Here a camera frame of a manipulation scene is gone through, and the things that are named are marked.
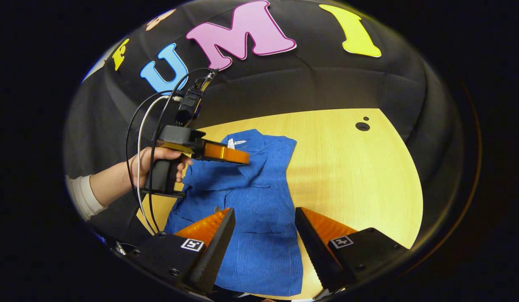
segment white cable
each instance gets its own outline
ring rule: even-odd
[[[136,183],[136,192],[138,193],[138,200],[140,202],[140,210],[142,211],[142,215],[144,216],[144,220],[146,221],[146,225],[149,227],[149,229],[153,232],[153,235],[155,234],[155,231],[152,229],[152,227],[148,224],[148,218],[146,218],[146,213],[144,212],[144,206],[142,205],[142,197],[140,195],[140,142],[142,140],[142,130],[144,129],[144,123],[146,122],[146,119],[148,118],[148,115],[151,111],[151,109],[154,107],[155,104],[157,104],[162,99],[169,99],[170,96],[161,96],[158,99],[156,99],[148,108],[148,111],[146,111],[146,114],[144,114],[144,118],[142,119],[142,124],[140,124],[140,132],[138,133],[138,170],[137,170],[137,183]]]

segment letter m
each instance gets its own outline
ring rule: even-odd
[[[188,40],[196,40],[211,62],[209,67],[219,70],[232,63],[229,57],[221,54],[219,48],[244,60],[247,56],[248,35],[252,37],[252,52],[256,55],[283,53],[296,48],[296,42],[282,33],[267,10],[269,4],[265,0],[242,4],[233,11],[231,29],[213,23],[202,23],[194,27],[186,37]]]

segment blue shirt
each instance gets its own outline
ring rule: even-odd
[[[292,296],[302,289],[295,207],[286,168],[296,141],[247,130],[226,136],[250,154],[249,165],[195,161],[183,179],[187,195],[171,210],[168,233],[214,213],[235,209],[235,229],[215,284],[228,290]]]

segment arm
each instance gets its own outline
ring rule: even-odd
[[[146,183],[146,175],[149,172],[151,148],[145,148],[140,152],[140,187]],[[180,151],[167,148],[155,148],[154,159],[173,160],[180,157]],[[183,169],[185,164],[192,164],[192,160],[187,159],[177,167],[177,182],[183,180]],[[137,184],[138,155],[129,159],[129,166],[133,176],[133,184]],[[120,162],[112,167],[97,174],[79,177],[75,180],[68,178],[68,189],[77,206],[77,210],[85,218],[89,219],[106,209],[113,201],[123,196],[131,190],[129,174],[127,173],[127,163]]]

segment white sleeve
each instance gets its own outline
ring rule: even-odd
[[[90,176],[80,176],[74,180],[66,176],[67,188],[73,204],[84,220],[99,214],[106,207],[102,206],[93,195],[90,185]]]

